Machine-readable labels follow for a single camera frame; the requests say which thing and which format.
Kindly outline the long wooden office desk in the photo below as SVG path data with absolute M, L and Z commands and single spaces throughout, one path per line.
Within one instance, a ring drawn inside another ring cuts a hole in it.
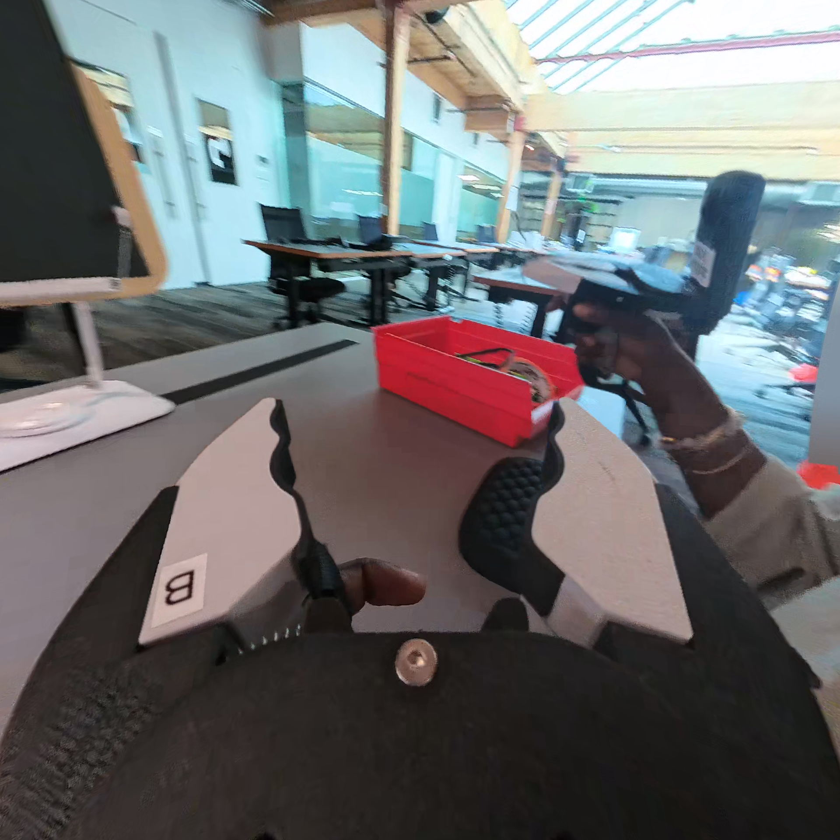
M 368 313 L 364 325 L 379 327 L 389 322 L 389 300 L 392 282 L 398 275 L 412 269 L 412 264 L 401 244 L 394 245 L 389 252 L 375 252 L 362 249 L 361 245 L 340 245 L 331 241 L 310 242 L 305 245 L 276 245 L 266 240 L 243 240 L 243 244 L 258 249 L 269 256 L 271 251 L 286 252 L 294 256 L 311 258 L 312 272 L 316 276 L 326 276 L 347 270 L 358 270 L 370 282 Z M 285 323 L 287 314 L 279 317 L 274 325 L 278 329 L 291 329 Z M 343 320 L 326 315 L 322 311 L 322 321 L 343 324 Z M 309 321 L 302 319 L 301 326 Z

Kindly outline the round patterned object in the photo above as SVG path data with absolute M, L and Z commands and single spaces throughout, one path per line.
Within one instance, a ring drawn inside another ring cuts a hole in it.
M 557 388 L 549 376 L 529 360 L 512 356 L 500 367 L 500 371 L 528 385 L 531 403 L 534 406 L 551 403 L 557 398 Z

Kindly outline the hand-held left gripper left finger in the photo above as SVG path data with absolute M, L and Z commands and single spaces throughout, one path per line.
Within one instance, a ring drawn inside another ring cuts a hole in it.
M 254 650 L 300 635 L 310 602 L 344 606 L 296 482 L 281 400 L 261 400 L 205 447 L 175 485 L 141 648 L 221 628 Z

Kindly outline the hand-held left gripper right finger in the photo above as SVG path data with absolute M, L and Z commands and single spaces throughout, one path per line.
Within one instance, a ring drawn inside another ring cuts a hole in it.
M 541 460 L 488 471 L 458 549 L 573 644 L 592 648 L 611 624 L 675 644 L 693 637 L 655 480 L 575 401 L 552 404 Z

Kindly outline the person's left hand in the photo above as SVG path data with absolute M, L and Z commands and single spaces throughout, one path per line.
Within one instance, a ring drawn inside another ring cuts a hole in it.
M 375 559 L 357 559 L 339 566 L 350 614 L 365 606 L 411 606 L 427 592 L 426 579 L 411 570 Z

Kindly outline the red ceiling pipe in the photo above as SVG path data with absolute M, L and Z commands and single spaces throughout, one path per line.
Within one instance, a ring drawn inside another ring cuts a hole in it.
M 535 59 L 536 65 L 564 66 L 575 62 L 591 64 L 601 60 L 619 61 L 624 59 L 642 59 L 661 56 L 687 56 L 716 54 L 730 51 L 751 49 L 776 49 L 783 47 L 821 46 L 839 42 L 839 28 L 824 30 L 783 33 L 780 35 L 744 36 L 720 38 L 703 41 L 681 41 L 668 45 L 646 45 L 635 49 L 615 49 L 600 54 L 584 53 L 573 56 L 546 56 Z

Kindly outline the red plastic bin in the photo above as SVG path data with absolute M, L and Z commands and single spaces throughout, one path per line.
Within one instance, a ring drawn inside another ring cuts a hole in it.
M 554 402 L 584 390 L 571 349 L 517 332 L 434 317 L 372 335 L 381 389 L 511 448 L 546 427 Z M 528 385 L 500 371 L 512 356 L 545 371 L 557 388 L 553 402 L 534 406 Z

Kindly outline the person's right hand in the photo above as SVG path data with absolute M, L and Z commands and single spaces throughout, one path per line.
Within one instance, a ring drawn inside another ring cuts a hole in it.
M 728 409 L 660 322 L 590 303 L 572 313 L 595 327 L 575 334 L 579 361 L 637 385 L 662 435 L 695 440 L 730 422 Z

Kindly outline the white-framed computer monitor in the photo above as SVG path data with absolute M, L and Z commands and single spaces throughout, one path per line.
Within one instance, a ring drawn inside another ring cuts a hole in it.
M 2 2 L 2 352 L 29 309 L 75 325 L 83 381 L 2 403 L 1 470 L 172 413 L 172 400 L 109 380 L 95 301 L 159 290 L 167 260 L 129 146 L 98 85 L 63 50 L 44 2 Z

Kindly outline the black and white wall picture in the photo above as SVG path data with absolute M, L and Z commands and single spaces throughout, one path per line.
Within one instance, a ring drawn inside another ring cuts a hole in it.
M 197 130 L 202 139 L 212 182 L 236 186 L 235 144 L 228 110 L 198 98 L 196 112 Z

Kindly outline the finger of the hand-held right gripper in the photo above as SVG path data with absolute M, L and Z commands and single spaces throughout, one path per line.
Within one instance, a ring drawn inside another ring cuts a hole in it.
M 567 296 L 583 281 L 638 295 L 686 294 L 686 279 L 674 271 L 615 255 L 554 253 L 525 262 L 523 276 Z

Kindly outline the wooden support post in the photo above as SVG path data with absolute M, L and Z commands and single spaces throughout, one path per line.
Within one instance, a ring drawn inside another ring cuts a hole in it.
M 511 208 L 516 206 L 517 199 L 511 198 L 518 187 L 520 176 L 522 153 L 527 134 L 521 130 L 514 130 L 507 139 L 507 175 L 501 189 L 497 207 L 497 219 L 495 224 L 496 241 L 506 243 L 510 225 Z
M 385 36 L 385 113 L 382 128 L 381 218 L 384 231 L 400 231 L 403 171 L 403 93 L 410 51 L 411 17 L 404 2 L 382 2 Z

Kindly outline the person's right forearm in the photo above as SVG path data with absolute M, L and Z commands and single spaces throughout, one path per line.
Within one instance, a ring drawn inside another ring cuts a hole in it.
M 742 429 L 740 415 L 727 409 L 730 422 L 707 437 L 660 435 L 660 444 L 730 565 L 777 606 L 838 578 L 838 486 L 808 487 L 767 456 Z

